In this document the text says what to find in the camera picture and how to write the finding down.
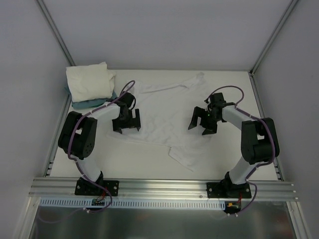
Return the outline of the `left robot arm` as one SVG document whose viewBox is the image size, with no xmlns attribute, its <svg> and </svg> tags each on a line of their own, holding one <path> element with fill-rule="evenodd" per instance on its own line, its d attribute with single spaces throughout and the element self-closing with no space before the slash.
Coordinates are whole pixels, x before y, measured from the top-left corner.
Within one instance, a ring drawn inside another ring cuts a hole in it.
<svg viewBox="0 0 319 239">
<path fill-rule="evenodd" d="M 140 112 L 134 108 L 135 105 L 135 96 L 127 92 L 85 114 L 71 111 L 67 115 L 58 139 L 58 147 L 76 163 L 81 173 L 80 179 L 86 183 L 86 189 L 93 195 L 100 194 L 104 188 L 103 173 L 91 157 L 98 126 L 111 122 L 113 132 L 120 134 L 124 129 L 140 130 Z"/>
</svg>

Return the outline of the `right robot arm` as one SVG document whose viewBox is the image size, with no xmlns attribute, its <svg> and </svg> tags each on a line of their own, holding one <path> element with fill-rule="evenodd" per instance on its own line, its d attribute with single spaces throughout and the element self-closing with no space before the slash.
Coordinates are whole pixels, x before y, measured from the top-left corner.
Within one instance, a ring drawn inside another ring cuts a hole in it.
<svg viewBox="0 0 319 239">
<path fill-rule="evenodd" d="M 241 131 L 241 158 L 218 183 L 206 184 L 208 198 L 250 199 L 248 179 L 262 166 L 273 163 L 279 155 L 279 143 L 274 121 L 248 114 L 233 102 L 226 102 L 222 93 L 211 94 L 205 109 L 195 107 L 189 129 L 200 125 L 203 135 L 217 133 L 218 122 L 229 122 Z"/>
</svg>

